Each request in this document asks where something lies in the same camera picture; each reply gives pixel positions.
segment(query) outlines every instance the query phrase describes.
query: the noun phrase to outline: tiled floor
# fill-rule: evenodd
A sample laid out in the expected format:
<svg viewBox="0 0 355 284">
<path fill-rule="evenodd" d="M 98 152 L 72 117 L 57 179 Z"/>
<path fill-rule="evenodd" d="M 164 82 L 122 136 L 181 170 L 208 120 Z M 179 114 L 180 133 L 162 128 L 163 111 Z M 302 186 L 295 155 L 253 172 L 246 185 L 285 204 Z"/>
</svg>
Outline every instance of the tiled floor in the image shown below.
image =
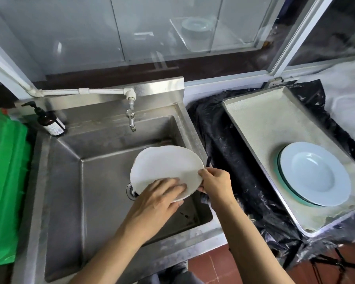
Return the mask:
<svg viewBox="0 0 355 284">
<path fill-rule="evenodd" d="M 340 249 L 346 261 L 355 263 L 355 243 L 343 246 Z M 328 256 L 339 258 L 334 250 L 327 253 Z M 339 276 L 337 267 L 325 264 L 317 264 L 323 284 L 336 284 Z M 235 265 L 229 246 L 224 245 L 208 253 L 189 260 L 188 269 L 205 283 L 210 284 L 241 284 L 242 280 Z M 318 281 L 310 262 L 303 262 L 288 274 L 296 284 L 317 284 Z M 355 269 L 348 268 L 342 284 L 355 284 Z"/>
</svg>

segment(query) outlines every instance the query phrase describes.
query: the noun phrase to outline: person's right hand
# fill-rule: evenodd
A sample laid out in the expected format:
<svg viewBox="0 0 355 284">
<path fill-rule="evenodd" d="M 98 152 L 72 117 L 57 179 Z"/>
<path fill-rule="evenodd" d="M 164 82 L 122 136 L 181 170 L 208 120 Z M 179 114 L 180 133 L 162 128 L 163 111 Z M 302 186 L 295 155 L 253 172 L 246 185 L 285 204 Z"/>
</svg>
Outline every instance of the person's right hand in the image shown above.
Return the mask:
<svg viewBox="0 0 355 284">
<path fill-rule="evenodd" d="M 236 201 L 228 172 L 206 167 L 200 169 L 198 173 L 203 178 L 203 188 L 199 188 L 199 191 L 208 194 L 212 204 L 216 206 L 220 203 L 227 204 Z"/>
</svg>

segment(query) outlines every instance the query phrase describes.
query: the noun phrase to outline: sink drain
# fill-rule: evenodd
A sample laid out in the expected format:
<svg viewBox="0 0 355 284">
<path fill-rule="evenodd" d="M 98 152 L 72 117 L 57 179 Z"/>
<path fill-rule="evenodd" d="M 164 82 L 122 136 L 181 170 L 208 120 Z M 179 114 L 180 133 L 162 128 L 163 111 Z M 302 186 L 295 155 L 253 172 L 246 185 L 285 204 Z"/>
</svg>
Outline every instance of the sink drain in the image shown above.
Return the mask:
<svg viewBox="0 0 355 284">
<path fill-rule="evenodd" d="M 126 195 L 132 201 L 137 199 L 138 193 L 133 189 L 133 186 L 131 186 L 131 183 L 129 183 L 126 188 Z"/>
</svg>

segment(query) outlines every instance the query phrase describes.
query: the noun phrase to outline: tray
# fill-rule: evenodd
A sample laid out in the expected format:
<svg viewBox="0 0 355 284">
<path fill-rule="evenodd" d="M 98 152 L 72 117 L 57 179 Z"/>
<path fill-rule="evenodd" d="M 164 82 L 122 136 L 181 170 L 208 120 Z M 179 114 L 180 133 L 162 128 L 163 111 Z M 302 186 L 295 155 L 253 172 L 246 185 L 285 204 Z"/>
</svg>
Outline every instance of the tray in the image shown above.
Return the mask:
<svg viewBox="0 0 355 284">
<path fill-rule="evenodd" d="M 355 161 L 288 88 L 228 98 L 222 105 L 301 233 L 318 236 L 355 214 Z M 297 141 L 321 145 L 341 161 L 352 182 L 348 201 L 336 207 L 309 207 L 284 189 L 274 171 L 274 159 L 284 146 Z"/>
</svg>

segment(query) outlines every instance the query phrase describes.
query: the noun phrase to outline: green container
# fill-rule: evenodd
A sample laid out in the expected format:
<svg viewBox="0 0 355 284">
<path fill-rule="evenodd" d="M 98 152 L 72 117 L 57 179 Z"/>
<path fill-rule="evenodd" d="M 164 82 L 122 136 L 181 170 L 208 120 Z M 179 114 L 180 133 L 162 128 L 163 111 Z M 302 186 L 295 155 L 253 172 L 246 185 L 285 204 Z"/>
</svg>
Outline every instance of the green container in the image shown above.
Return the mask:
<svg viewBox="0 0 355 284">
<path fill-rule="evenodd" d="M 17 248 L 19 226 L 19 208 L 23 196 L 25 177 L 31 147 L 26 142 L 27 128 L 23 124 L 10 120 L 0 113 L 0 119 L 6 119 L 5 138 L 0 135 L 0 149 L 11 151 L 8 157 L 0 153 L 0 265 L 14 262 Z"/>
</svg>

